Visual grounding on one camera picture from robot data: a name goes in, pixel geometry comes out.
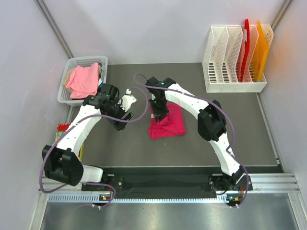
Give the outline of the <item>magenta t shirt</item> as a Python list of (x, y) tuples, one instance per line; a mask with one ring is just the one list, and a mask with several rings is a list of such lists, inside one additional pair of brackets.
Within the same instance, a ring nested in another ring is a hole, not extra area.
[(168, 103), (169, 113), (161, 121), (156, 121), (151, 114), (151, 122), (148, 127), (150, 139), (176, 137), (185, 135), (186, 129), (182, 108), (175, 103)]

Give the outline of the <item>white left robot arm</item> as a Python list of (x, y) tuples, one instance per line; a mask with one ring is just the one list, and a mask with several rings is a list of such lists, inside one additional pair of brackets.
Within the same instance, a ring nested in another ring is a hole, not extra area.
[(71, 186), (90, 182), (98, 190), (106, 189), (109, 179), (104, 175), (103, 169), (83, 165), (78, 155), (84, 141), (102, 116), (105, 115), (117, 131), (123, 130), (127, 121), (133, 117), (129, 109), (136, 101), (130, 89), (120, 97), (118, 88), (110, 84), (104, 84), (97, 95), (88, 95), (55, 146), (46, 145), (43, 148), (45, 177)]

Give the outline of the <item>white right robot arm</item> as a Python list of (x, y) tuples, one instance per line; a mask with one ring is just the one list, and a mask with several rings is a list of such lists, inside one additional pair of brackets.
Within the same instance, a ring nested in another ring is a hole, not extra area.
[(225, 186), (234, 190), (241, 185), (242, 179), (246, 178), (245, 189), (249, 189), (251, 182), (247, 169), (235, 157), (232, 151), (233, 142), (229, 142), (227, 137), (226, 123), (229, 122), (232, 133), (235, 132), (233, 124), (218, 101), (197, 97), (170, 78), (158, 81), (151, 77), (145, 87), (153, 96), (149, 103), (157, 124), (166, 121), (172, 114), (167, 102), (191, 113), (197, 120), (198, 134), (211, 144), (220, 161)]

